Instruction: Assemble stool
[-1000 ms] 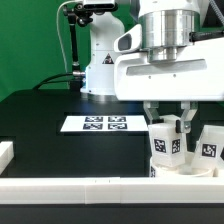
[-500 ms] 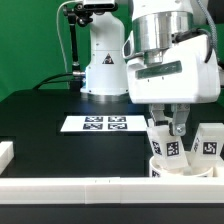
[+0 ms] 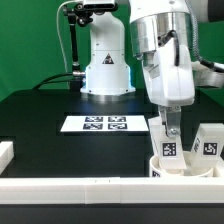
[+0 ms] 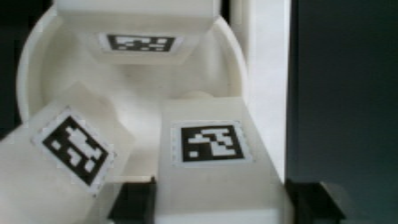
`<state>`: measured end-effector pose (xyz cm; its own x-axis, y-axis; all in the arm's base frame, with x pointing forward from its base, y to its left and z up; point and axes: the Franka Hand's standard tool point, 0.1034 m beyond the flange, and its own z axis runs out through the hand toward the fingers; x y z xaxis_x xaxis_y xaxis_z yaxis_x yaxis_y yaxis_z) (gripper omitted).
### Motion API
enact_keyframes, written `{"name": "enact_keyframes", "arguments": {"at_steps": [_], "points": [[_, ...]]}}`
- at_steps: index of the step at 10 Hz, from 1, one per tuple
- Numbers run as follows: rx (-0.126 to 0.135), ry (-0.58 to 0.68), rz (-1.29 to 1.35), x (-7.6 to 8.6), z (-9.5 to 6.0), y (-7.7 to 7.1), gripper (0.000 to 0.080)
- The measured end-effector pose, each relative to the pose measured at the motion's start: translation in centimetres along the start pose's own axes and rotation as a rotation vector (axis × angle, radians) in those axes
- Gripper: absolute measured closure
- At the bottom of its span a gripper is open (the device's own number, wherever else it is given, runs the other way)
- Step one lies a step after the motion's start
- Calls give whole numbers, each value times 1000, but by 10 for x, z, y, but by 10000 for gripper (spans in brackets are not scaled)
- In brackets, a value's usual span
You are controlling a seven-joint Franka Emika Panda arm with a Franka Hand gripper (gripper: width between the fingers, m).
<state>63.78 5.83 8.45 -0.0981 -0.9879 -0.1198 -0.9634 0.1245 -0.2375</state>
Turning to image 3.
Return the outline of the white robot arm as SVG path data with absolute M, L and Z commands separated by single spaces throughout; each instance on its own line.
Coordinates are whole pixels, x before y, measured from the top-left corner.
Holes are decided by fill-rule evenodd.
M 180 134 L 181 108 L 194 102 L 193 71 L 224 73 L 224 64 L 199 53 L 198 24 L 224 20 L 220 0 L 129 0 L 133 56 L 142 63 L 149 99 L 158 106 L 169 137 Z M 93 14 L 91 62 L 83 91 L 119 95 L 128 89 L 124 29 L 111 14 L 115 0 L 84 0 Z

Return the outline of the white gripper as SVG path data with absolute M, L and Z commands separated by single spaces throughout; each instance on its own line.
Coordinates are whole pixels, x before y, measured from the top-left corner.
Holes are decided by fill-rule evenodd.
M 142 69 L 147 93 L 152 103 L 161 105 L 159 114 L 170 138 L 181 134 L 181 107 L 194 102 L 195 90 L 191 59 L 186 45 L 171 39 L 154 54 L 146 54 Z

